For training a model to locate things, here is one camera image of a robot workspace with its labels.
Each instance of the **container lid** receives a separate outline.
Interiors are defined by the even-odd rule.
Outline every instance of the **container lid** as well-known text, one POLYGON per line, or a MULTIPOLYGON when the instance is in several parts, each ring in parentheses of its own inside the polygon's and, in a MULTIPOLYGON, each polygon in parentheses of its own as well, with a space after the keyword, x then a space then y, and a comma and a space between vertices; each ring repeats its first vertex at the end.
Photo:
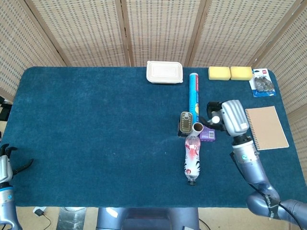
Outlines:
POLYGON ((176 84, 183 82, 182 65, 171 61, 148 61, 146 78, 151 83, 176 84))

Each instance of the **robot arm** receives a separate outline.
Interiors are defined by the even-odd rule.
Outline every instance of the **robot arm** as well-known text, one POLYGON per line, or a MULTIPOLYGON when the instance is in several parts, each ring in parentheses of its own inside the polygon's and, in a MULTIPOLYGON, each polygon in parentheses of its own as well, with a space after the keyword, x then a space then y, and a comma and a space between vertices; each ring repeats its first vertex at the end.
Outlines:
POLYGON ((11 230, 22 230, 23 228, 19 224, 17 218, 13 187, 10 186, 9 182, 14 175, 30 167, 33 159, 26 165, 13 170, 10 163, 10 157, 12 150, 17 150, 17 148, 7 148, 8 145, 9 144, 4 144, 0 148, 0 224, 11 225, 11 230))
POLYGON ((255 192, 247 197, 249 210, 260 216, 282 219, 307 228, 307 204, 297 200, 280 201, 277 191, 269 182, 253 140, 246 135, 249 129, 244 109, 239 100, 207 105, 210 122, 201 122, 209 128, 227 131, 234 138, 232 159, 238 170, 255 192))

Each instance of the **spiral binding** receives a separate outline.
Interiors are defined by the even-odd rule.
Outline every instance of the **spiral binding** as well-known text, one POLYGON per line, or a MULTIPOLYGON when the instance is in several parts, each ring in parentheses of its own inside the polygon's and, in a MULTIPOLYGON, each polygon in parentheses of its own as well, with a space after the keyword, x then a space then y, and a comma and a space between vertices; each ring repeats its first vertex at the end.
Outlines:
POLYGON ((247 119, 248 119, 248 123, 249 123, 249 127, 250 127, 250 130, 251 130, 251 133, 253 134, 254 143, 255 143, 257 149, 259 149, 259 148, 260 148, 259 142, 258 142, 258 139, 257 139, 257 137, 256 137, 255 130, 254 130, 254 126, 253 126, 253 124, 252 124, 252 122, 251 122, 251 119, 250 119, 250 117, 249 117, 249 113, 248 113, 248 110, 247 110, 247 109, 245 110, 245 113, 246 113, 246 117, 247 117, 247 119))

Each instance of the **blue carpet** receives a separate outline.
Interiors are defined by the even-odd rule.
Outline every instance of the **blue carpet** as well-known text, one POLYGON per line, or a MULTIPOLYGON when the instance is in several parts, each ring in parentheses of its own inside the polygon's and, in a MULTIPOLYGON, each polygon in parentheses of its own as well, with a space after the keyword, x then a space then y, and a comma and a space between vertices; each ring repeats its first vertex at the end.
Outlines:
POLYGON ((208 101, 275 105, 290 147, 260 157, 281 199, 307 202, 278 89, 275 97, 253 98, 248 81, 209 81, 206 68, 184 68, 182 84, 159 85, 147 81, 146 68, 34 67, 22 77, 2 142, 19 148, 14 167, 35 159, 12 181, 17 205, 246 207, 252 189, 229 157, 226 133, 202 143, 197 185, 187 184, 177 123, 188 110, 192 72, 200 77, 202 116, 208 101))

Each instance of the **notebook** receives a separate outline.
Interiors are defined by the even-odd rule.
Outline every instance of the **notebook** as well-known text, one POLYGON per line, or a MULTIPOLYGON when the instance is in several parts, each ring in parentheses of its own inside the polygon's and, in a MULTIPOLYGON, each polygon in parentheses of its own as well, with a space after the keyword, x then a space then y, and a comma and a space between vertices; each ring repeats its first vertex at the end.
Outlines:
POLYGON ((258 150, 289 147, 275 106, 245 110, 258 150))

